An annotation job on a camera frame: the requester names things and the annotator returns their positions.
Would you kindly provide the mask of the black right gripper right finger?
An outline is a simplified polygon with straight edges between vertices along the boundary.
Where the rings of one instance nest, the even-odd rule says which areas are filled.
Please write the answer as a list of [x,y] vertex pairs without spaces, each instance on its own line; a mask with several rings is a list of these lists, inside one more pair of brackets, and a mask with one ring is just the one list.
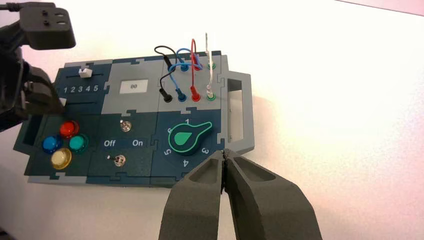
[[224,156],[236,239],[322,239],[314,208],[295,183],[231,150]]

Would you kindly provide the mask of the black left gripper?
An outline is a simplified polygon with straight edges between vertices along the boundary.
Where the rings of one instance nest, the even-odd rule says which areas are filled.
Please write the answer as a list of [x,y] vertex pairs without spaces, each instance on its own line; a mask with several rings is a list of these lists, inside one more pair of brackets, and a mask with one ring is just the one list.
[[[54,84],[41,68],[29,66],[25,73],[21,45],[25,41],[18,24],[0,28],[0,131],[8,130],[32,115],[63,114],[62,104]],[[22,87],[25,107],[22,104]]]

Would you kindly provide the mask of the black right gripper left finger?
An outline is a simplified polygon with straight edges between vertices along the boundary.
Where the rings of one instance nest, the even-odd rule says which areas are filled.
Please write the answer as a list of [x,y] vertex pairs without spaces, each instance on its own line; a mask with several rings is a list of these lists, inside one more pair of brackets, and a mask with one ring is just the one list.
[[159,231],[160,240],[216,240],[225,158],[217,150],[170,191]]

